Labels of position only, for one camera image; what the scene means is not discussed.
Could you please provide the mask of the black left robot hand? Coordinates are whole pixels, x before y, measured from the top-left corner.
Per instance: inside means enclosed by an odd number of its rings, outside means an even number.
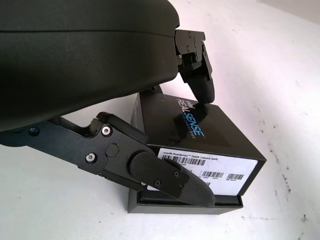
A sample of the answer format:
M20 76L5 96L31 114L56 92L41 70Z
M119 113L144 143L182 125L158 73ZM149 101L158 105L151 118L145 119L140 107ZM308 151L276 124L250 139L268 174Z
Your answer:
M64 118L177 75L200 104L212 103L205 34L179 26L167 0L1 1L0 143L31 147L138 192L152 186L213 208L209 186L159 159L126 121L100 112L81 127Z

